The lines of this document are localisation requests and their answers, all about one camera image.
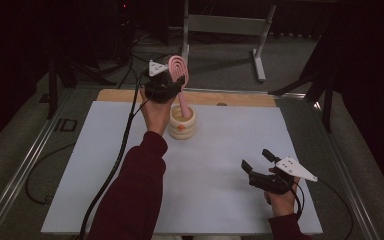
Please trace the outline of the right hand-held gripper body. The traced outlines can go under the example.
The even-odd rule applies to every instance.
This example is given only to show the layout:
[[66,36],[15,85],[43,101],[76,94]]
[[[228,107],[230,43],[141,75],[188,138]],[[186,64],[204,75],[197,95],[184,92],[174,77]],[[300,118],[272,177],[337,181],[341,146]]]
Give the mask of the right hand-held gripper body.
[[257,173],[249,167],[249,184],[266,192],[283,195],[292,189],[296,177],[317,182],[318,178],[291,157],[280,159],[268,157],[274,163],[274,172],[270,175]]

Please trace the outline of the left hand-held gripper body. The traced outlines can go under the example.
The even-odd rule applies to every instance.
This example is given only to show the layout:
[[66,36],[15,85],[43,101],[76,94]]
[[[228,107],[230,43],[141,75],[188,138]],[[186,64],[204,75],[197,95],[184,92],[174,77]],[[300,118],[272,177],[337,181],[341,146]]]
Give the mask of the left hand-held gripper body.
[[178,94],[178,87],[169,75],[167,64],[150,61],[148,65],[149,81],[145,84],[145,96],[157,103],[166,103]]

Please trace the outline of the cream ringed duck cup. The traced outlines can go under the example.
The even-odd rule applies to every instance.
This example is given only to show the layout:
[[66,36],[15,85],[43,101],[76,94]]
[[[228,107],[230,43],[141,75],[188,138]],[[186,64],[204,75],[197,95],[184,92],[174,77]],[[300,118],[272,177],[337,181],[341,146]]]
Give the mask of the cream ringed duck cup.
[[168,123],[168,132],[176,140],[190,139],[196,132],[197,115],[193,108],[188,108],[190,116],[185,118],[182,115],[181,107],[175,105],[170,111],[170,120]]

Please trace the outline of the person's right hand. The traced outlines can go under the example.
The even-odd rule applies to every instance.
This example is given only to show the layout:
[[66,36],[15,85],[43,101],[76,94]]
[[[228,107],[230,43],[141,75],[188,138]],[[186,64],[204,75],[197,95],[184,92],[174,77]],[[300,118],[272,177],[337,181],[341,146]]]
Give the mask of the person's right hand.
[[292,189],[283,195],[265,192],[264,197],[269,202],[273,217],[282,217],[295,212],[297,184],[300,179],[295,177]]

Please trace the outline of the person's left hand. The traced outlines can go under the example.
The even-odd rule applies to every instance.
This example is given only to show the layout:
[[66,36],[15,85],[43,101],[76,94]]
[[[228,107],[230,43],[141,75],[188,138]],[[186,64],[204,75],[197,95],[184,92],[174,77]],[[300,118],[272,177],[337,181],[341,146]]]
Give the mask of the person's left hand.
[[144,88],[140,89],[140,95],[142,98],[141,112],[147,130],[162,136],[170,120],[170,110],[174,98],[169,99],[166,103],[157,103],[146,97]]

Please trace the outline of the white table mat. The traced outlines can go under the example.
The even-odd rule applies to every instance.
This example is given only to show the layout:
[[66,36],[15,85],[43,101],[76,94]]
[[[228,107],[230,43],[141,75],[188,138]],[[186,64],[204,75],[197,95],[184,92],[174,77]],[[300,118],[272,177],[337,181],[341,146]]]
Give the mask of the white table mat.
[[[76,234],[91,218],[88,207],[112,170],[121,148],[138,145],[142,116],[128,116],[124,102],[92,103],[61,178],[42,230]],[[166,139],[164,193],[158,235],[256,235],[270,233],[271,208],[263,192],[248,183],[241,163],[259,173],[272,164],[262,152],[295,154],[277,107],[198,105],[195,134]]]

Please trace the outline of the grey metal stand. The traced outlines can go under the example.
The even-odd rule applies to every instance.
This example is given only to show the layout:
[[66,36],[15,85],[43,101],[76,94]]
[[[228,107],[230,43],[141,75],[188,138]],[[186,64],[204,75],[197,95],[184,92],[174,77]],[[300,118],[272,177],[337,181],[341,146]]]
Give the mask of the grey metal stand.
[[189,12],[189,1],[184,0],[183,13],[183,44],[181,56],[188,61],[189,57],[189,33],[223,33],[239,34],[249,36],[259,36],[260,42],[256,49],[252,51],[253,61],[257,79],[260,82],[266,80],[266,74],[262,62],[262,51],[269,34],[272,20],[276,11],[277,4],[270,5],[268,13],[264,19],[229,17],[229,16],[210,16],[202,14],[191,14]]

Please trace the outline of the black tripod stand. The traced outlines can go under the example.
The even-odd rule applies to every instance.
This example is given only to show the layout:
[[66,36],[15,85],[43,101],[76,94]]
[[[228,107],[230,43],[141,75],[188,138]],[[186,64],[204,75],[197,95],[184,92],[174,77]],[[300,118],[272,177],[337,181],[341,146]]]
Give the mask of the black tripod stand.
[[270,91],[270,95],[282,96],[290,91],[310,83],[311,86],[304,96],[310,103],[316,103],[321,96],[324,96],[322,107],[322,123],[326,131],[331,133],[330,116],[332,110],[332,98],[334,81],[338,69],[338,42],[334,37],[323,34],[318,40],[310,58],[308,59],[299,78],[278,90]]
[[80,72],[86,75],[93,81],[102,84],[113,86],[114,82],[108,81],[101,77],[98,73],[93,72],[86,66],[81,65],[75,60],[65,55],[49,55],[48,56],[48,98],[47,103],[48,119],[51,119],[58,109],[58,83],[60,79],[63,86],[66,88],[74,88],[78,81],[75,72]]

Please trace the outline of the dark curtain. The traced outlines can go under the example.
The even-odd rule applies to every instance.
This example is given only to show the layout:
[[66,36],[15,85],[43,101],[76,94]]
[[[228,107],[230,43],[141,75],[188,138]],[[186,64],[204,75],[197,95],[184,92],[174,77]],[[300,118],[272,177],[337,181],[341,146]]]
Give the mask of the dark curtain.
[[384,0],[361,0],[339,36],[337,87],[384,176]]
[[28,62],[35,27],[49,0],[0,0],[0,132],[36,91],[43,59]]

